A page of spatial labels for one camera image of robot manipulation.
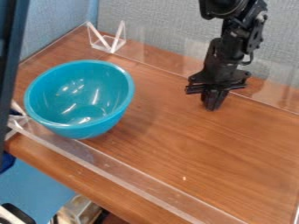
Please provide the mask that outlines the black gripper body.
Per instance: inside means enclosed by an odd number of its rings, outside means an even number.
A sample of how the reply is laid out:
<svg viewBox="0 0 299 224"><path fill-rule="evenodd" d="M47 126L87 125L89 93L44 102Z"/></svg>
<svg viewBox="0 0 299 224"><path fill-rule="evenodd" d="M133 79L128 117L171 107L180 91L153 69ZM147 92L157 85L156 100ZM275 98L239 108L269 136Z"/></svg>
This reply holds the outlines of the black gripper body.
<svg viewBox="0 0 299 224"><path fill-rule="evenodd" d="M188 78L185 86L185 94L201 94L205 90L235 90L247 86L247 79L251 77L251 72L236 70L228 75L219 73L212 76L205 70L201 70Z"/></svg>

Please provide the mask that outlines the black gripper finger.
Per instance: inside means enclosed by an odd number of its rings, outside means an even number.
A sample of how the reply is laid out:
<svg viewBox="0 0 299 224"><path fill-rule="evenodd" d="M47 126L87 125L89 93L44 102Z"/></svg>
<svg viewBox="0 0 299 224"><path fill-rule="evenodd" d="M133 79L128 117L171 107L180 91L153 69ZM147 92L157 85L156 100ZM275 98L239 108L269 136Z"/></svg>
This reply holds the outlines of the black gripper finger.
<svg viewBox="0 0 299 224"><path fill-rule="evenodd" d="M213 103L213 109L217 110L221 106L221 103L224 102L227 96L228 96L229 91L228 90L220 90L217 92L216 98L215 98L215 103Z"/></svg>
<svg viewBox="0 0 299 224"><path fill-rule="evenodd" d="M216 100L216 92L213 90L207 90L200 95L200 100L203 102L203 106L207 110L215 109L215 100Z"/></svg>

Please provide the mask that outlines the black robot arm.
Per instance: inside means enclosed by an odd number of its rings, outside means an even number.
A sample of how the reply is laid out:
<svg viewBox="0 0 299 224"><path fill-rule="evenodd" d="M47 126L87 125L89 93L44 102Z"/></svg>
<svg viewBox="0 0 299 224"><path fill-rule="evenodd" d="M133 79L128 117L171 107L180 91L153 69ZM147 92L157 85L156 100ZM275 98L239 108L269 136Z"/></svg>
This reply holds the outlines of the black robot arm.
<svg viewBox="0 0 299 224"><path fill-rule="evenodd" d="M249 71L239 70L253 60L267 21L265 0L199 0L200 15L223 20L220 37L209 42L203 69L188 78L185 94L200 94L208 111L220 108L231 90L247 86Z"/></svg>

